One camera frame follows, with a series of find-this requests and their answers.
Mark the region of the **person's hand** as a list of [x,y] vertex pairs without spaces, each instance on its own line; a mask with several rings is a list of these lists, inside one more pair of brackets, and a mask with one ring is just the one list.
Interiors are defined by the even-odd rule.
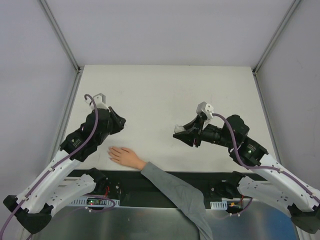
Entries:
[[111,161],[139,171],[142,171],[147,164],[144,160],[140,159],[133,150],[125,147],[109,147],[108,155]]

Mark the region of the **grey sleeved forearm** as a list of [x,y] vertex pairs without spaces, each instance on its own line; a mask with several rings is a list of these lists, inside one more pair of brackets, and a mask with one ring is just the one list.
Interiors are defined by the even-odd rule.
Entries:
[[212,240],[203,193],[182,179],[163,171],[153,163],[146,163],[141,171],[182,213],[194,223],[201,240]]

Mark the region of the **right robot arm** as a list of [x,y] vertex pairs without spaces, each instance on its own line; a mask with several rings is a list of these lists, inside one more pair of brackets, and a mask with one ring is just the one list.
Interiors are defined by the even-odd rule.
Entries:
[[217,127],[201,113],[186,125],[177,125],[173,137],[190,147],[197,148],[201,142],[226,147],[235,163],[270,183],[263,185],[233,171],[226,181],[214,186],[218,196],[233,199],[242,195],[257,199],[283,212],[301,230],[315,234],[320,229],[320,191],[294,176],[266,148],[251,139],[250,128],[239,115],[223,121],[223,127]]

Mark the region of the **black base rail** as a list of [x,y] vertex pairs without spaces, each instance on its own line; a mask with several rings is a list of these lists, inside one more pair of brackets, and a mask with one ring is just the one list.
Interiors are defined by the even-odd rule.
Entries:
[[[223,199],[240,202],[249,199],[249,194],[240,193],[240,181],[246,177],[251,183],[262,183],[268,186],[267,181],[255,173],[213,173],[213,172],[168,172],[168,176],[187,183],[192,189],[203,195],[206,209],[210,204]],[[175,208],[176,205],[165,195],[164,188],[173,187],[163,178],[159,183],[148,179],[140,171],[101,171],[100,183],[90,190],[91,195],[105,195],[112,200],[118,200],[121,207],[142,208]]]

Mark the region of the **right aluminium frame post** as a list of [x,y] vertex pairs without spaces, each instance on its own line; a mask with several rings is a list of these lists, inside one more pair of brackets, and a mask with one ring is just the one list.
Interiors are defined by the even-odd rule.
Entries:
[[267,57],[275,47],[277,41],[281,37],[282,33],[284,32],[286,26],[289,24],[291,18],[295,14],[298,7],[301,5],[303,1],[302,0],[293,0],[290,4],[288,10],[286,11],[284,17],[280,21],[278,27],[276,28],[275,32],[273,33],[271,39],[269,40],[267,46],[265,47],[262,55],[260,56],[258,62],[256,65],[252,68],[252,73],[254,76],[257,75],[261,67],[263,66],[264,62],[266,61]]

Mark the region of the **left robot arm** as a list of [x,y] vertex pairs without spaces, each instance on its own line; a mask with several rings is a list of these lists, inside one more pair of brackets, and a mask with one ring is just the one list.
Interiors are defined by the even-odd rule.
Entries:
[[75,168],[97,151],[109,136],[122,131],[126,119],[111,108],[93,110],[80,128],[67,135],[55,157],[20,194],[8,195],[3,204],[30,233],[42,231],[52,218],[73,200],[86,194],[104,194],[106,176],[95,167],[65,187],[59,185]]

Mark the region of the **left aluminium frame post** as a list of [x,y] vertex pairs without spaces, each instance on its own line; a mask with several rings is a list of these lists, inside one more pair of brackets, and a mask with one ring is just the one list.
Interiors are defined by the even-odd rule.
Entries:
[[44,11],[45,16],[49,24],[52,27],[54,34],[56,35],[63,51],[65,52],[69,62],[71,63],[72,67],[75,69],[76,72],[79,72],[81,67],[79,66],[59,24],[56,20],[53,11],[51,10],[48,2],[46,0],[38,0],[39,5],[41,6],[42,10]]

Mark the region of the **clear nail polish bottle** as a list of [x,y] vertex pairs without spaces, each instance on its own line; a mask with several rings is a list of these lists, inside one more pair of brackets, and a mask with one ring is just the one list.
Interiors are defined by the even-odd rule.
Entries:
[[178,133],[181,133],[181,132],[184,132],[186,129],[184,128],[183,125],[175,125],[174,127],[174,133],[175,134],[178,134]]

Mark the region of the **aluminium frame post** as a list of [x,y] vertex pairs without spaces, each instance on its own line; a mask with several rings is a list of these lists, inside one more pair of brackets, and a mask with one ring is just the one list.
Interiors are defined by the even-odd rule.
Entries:
[[286,11],[284,17],[280,21],[278,27],[276,28],[275,32],[273,33],[271,39],[269,40],[267,46],[265,47],[262,55],[260,56],[258,62],[256,65],[252,68],[252,73],[254,76],[257,75],[261,67],[263,66],[264,62],[266,61],[267,57],[275,47],[277,41],[281,37],[282,33],[284,32],[286,26],[289,24],[291,18],[295,14],[298,7],[301,5],[303,1],[302,0],[293,0],[290,4],[288,10]]
[[54,34],[56,35],[63,51],[65,52],[69,62],[71,63],[72,67],[75,69],[76,72],[79,72],[81,67],[79,66],[59,24],[56,20],[53,11],[51,10],[48,2],[46,0],[38,0],[39,5],[41,6],[42,10],[44,11],[45,16],[49,24],[52,27]]

